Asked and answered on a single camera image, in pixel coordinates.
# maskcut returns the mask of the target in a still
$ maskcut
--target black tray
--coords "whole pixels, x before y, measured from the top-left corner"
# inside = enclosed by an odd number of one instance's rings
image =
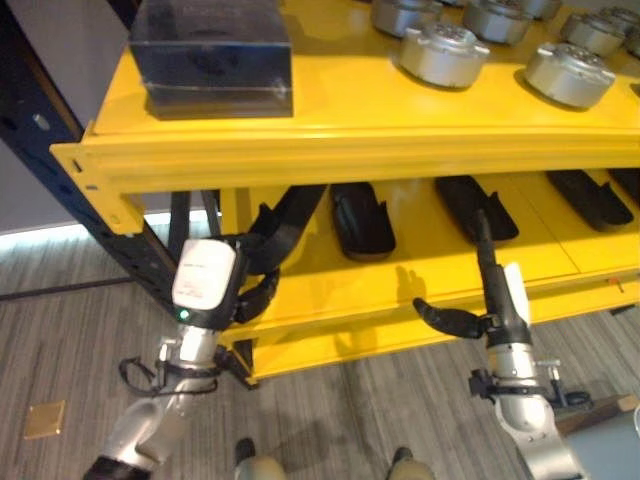
[[[356,261],[382,260],[396,248],[387,204],[378,204],[371,184],[331,185],[333,224],[344,254]]]
[[[612,168],[609,173],[640,206],[640,168]]]
[[[436,190],[472,242],[475,242],[476,238],[474,216],[478,210],[484,210],[494,240],[511,240],[520,233],[509,212],[500,202],[498,192],[487,196],[473,177],[438,177]]]
[[[611,189],[609,182],[598,185],[583,170],[547,172],[547,177],[594,230],[610,232],[633,220],[633,215]]]

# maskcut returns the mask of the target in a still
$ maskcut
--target dark glass box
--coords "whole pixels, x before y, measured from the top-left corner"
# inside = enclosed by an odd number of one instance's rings
[[[145,0],[131,51],[167,117],[291,116],[291,44],[276,0]]]

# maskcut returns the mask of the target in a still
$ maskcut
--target white wall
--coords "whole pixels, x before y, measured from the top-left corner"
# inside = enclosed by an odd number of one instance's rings
[[[620,5],[640,12],[640,0],[566,3],[587,8]],[[106,93],[126,43],[126,29],[106,0],[8,0],[8,4],[58,89],[86,125],[95,118]],[[0,232],[72,220],[2,142],[0,171]],[[200,204],[199,197],[193,202]],[[151,209],[167,208],[168,196],[152,196],[145,203]]]

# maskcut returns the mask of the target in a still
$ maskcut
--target metal canister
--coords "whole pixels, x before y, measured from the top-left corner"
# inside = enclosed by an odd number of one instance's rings
[[[441,14],[442,4],[432,0],[374,0],[371,5],[373,25],[400,38],[407,28],[435,22]]]
[[[400,65],[412,75],[441,87],[465,88],[478,78],[489,49],[469,30],[435,23],[408,29]]]
[[[560,30],[560,37],[563,41],[607,57],[622,45],[625,34],[607,17],[592,13],[572,13]]]
[[[561,0],[524,0],[524,11],[539,20],[551,20],[562,6]]]
[[[631,55],[640,58],[640,27],[633,29],[624,42],[624,46]]]
[[[520,0],[471,0],[462,24],[484,40],[513,45],[522,40],[532,20]]]
[[[600,57],[568,43],[540,45],[524,77],[544,96],[576,108],[598,103],[616,78]]]
[[[628,8],[605,7],[600,10],[600,15],[618,25],[627,35],[632,33],[634,28],[640,27],[640,15]]]

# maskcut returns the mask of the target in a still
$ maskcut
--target yellow metal shelf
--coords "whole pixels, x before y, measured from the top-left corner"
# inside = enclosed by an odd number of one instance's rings
[[[97,121],[52,152],[116,233],[140,231],[131,194],[640,165],[640,62],[619,51],[617,79],[586,112],[523,88],[536,46],[570,13],[536,22],[516,47],[491,46],[468,90],[426,87],[394,66],[399,41],[353,0],[285,0],[293,43],[291,118],[159,120],[124,52]],[[458,21],[460,11],[446,16]]]
[[[531,295],[534,323],[613,308],[637,302],[640,282],[635,279],[611,285],[593,282],[564,288],[550,296]],[[475,304],[461,304],[480,313]],[[428,327],[407,309],[394,318],[375,316],[358,322],[260,337],[254,343],[254,378],[345,362],[452,340]]]
[[[599,180],[608,178],[603,171],[590,173]],[[623,292],[616,286],[635,285],[640,266],[640,209],[616,185],[613,188],[626,200],[635,220],[618,232],[603,234],[584,224],[542,173],[476,178],[485,191],[499,192],[520,227],[516,239],[498,245],[497,257],[503,264],[520,264],[527,291],[537,302],[536,319],[640,300],[637,285]],[[379,263],[344,257],[325,195],[282,266],[278,294],[269,309],[254,321],[232,326],[224,332],[225,341],[258,339],[260,344],[265,338],[305,336],[318,328],[402,323],[415,319],[411,308],[415,296],[439,306],[481,310],[482,283],[474,247],[453,222],[433,183],[431,179],[374,183],[378,199],[387,202],[398,245]],[[283,191],[284,187],[223,190],[223,230],[246,230],[259,204],[275,204]],[[596,291],[600,297],[592,298]]]

